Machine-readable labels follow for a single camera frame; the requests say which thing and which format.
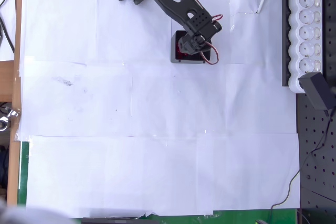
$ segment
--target metal clip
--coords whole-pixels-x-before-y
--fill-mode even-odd
[[[14,110],[12,110],[9,107],[6,107],[6,111],[9,111],[8,115],[3,116],[0,118],[0,131],[4,131],[8,128],[8,121],[11,116],[18,116],[18,113]]]

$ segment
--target black plug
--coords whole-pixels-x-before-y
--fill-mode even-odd
[[[316,110],[326,111],[336,106],[336,98],[320,72],[306,73],[299,83]]]

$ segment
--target power socket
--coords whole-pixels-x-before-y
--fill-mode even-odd
[[[288,0],[288,5],[291,10],[288,86],[294,93],[304,93],[299,78],[310,72],[322,73],[322,0]]]

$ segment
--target red wire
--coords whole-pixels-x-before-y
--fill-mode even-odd
[[[202,56],[203,60],[204,60],[206,63],[208,63],[209,65],[215,65],[215,64],[217,64],[217,63],[219,62],[219,53],[218,53],[217,49],[216,49],[211,43],[209,43],[208,41],[206,41],[205,43],[206,43],[208,46],[210,46],[212,49],[215,50],[216,55],[217,55],[217,61],[216,61],[215,63],[211,63],[210,61],[208,61],[208,60],[205,58],[203,52],[201,52],[201,56]]]
[[[218,14],[218,15],[212,16],[212,19],[214,19],[214,18],[217,18],[217,19],[215,19],[215,20],[212,20],[212,21],[217,21],[217,20],[220,20],[220,19],[222,19],[222,18],[223,18],[223,14]]]

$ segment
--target pencil mark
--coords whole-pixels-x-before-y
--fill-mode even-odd
[[[64,85],[66,85],[66,86],[73,85],[72,82],[70,82],[70,81],[68,81],[66,79],[63,79],[62,77],[57,77],[57,78],[55,78],[55,80],[58,81],[58,82],[60,82],[60,83],[62,83],[62,84],[64,84]]]

